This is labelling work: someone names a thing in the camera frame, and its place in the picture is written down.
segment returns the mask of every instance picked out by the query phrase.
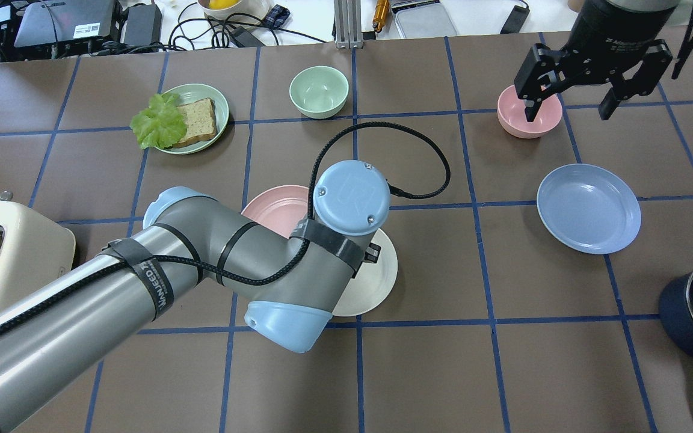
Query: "light blue cap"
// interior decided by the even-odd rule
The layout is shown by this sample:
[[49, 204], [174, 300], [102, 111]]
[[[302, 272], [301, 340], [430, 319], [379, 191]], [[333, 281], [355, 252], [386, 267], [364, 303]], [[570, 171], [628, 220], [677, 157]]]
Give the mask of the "light blue cap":
[[154, 203], [149, 205], [149, 208], [146, 209], [146, 213], [143, 214], [143, 228], [145, 229], [154, 224], [156, 219], [159, 218], [159, 216], [162, 215], [162, 212], [164, 212], [168, 207], [190, 197], [207, 197], [215, 200], [214, 198], [210, 197], [210, 195], [196, 192], [194, 189], [187, 188], [186, 186], [174, 186], [165, 189], [161, 192], [159, 197], [157, 197]]
[[390, 213], [390, 187], [384, 175], [357, 160], [328, 167], [319, 177], [313, 199], [322, 223], [347, 236], [375, 232]]
[[332, 317], [317, 308], [253, 301], [248, 304], [245, 323], [272, 342], [302, 354], [312, 348]]

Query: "white plate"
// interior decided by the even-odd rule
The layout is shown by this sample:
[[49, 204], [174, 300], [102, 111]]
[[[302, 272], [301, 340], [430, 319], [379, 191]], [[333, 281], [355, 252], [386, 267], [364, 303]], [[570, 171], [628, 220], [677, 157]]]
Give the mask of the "white plate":
[[378, 307], [392, 291], [397, 278], [397, 251], [382, 229], [377, 230], [371, 242], [381, 247], [379, 260], [363, 263], [333, 308], [333, 315], [348, 318], [367, 313]]
[[164, 153], [171, 155], [188, 155], [189, 153], [199, 152], [215, 143], [221, 134], [223, 134], [226, 125], [229, 123], [229, 103], [226, 102], [226, 97], [216, 88], [206, 84], [184, 84], [171, 88], [165, 93], [176, 93], [179, 96], [178, 105], [188, 104], [190, 102], [199, 101], [200, 99], [210, 98], [215, 107], [215, 130], [218, 131], [212, 139], [198, 141], [197, 143], [178, 148], [159, 149]]
[[622, 179], [596, 165], [553, 170], [539, 185], [537, 209], [553, 236], [583, 253], [624, 249], [641, 229], [635, 194]]

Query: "lettuce leaf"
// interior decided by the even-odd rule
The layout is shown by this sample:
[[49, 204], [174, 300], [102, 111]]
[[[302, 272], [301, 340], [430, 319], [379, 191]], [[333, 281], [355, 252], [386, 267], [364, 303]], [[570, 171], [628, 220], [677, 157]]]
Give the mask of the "lettuce leaf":
[[186, 135], [186, 124], [177, 102], [178, 95], [157, 93], [149, 99], [148, 107], [133, 116], [130, 128], [141, 149], [167, 149]]

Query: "table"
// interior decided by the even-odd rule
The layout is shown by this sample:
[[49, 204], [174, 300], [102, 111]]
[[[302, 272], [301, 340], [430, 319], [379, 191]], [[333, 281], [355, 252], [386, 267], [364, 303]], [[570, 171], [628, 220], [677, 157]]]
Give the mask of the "table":
[[[683, 28], [666, 28], [670, 46]], [[240, 210], [304, 184], [336, 132], [369, 120], [429, 135], [451, 185], [394, 197], [383, 230], [399, 274], [375, 310], [333, 320], [308, 354], [242, 322], [247, 302], [205, 281], [17, 429], [30, 431], [693, 431], [693, 359], [663, 332], [657, 298], [693, 269], [693, 55], [677, 82], [600, 121], [603, 88], [563, 94], [537, 140], [506, 134], [495, 104], [531, 43], [567, 33], [479, 35], [66, 58], [0, 65], [0, 192], [72, 230], [88, 260], [141, 228], [148, 203], [184, 185]], [[287, 84], [327, 64], [354, 90], [333, 120], [302, 118]], [[152, 93], [223, 91], [232, 121], [189, 156], [141, 151], [127, 123]], [[437, 187], [421, 142], [358, 131], [324, 164], [371, 162], [402, 189]], [[641, 205], [641, 232], [595, 256], [537, 215], [542, 178], [588, 162]]]

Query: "white label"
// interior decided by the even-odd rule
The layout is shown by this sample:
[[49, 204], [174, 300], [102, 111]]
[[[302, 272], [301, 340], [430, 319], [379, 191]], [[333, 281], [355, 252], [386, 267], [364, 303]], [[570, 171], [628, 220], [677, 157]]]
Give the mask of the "white label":
[[99, 22], [94, 24], [77, 25], [77, 27], [74, 27], [74, 39], [97, 36], [100, 28], [101, 23]]

